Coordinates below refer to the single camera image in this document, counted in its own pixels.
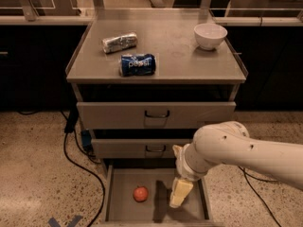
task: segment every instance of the white robotic arm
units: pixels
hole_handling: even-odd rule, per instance
[[[204,126],[191,144],[173,149],[180,177],[173,183],[171,207],[180,206],[192,182],[219,164],[243,166],[303,190],[303,145],[251,139],[239,122]]]

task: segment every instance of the can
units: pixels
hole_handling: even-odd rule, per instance
[[[105,53],[113,53],[130,47],[135,47],[137,45],[137,37],[133,32],[123,34],[118,37],[103,39],[102,45]]]
[[[156,69],[152,54],[122,55],[120,74],[122,77],[153,75]]]

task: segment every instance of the floor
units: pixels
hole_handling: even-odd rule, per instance
[[[303,144],[303,112],[235,112],[233,117],[252,138]],[[60,112],[0,113],[1,227],[56,226],[48,224],[52,218],[67,226],[77,216],[82,217],[77,226],[87,226],[98,212],[103,196],[100,183],[65,158],[64,127]],[[77,131],[80,140],[79,125]],[[105,182],[100,166],[77,148],[74,134],[68,135],[66,150]],[[205,182],[215,222],[227,227],[277,226],[236,166],[210,169]],[[250,182],[281,226],[303,226],[301,190],[283,183]]]

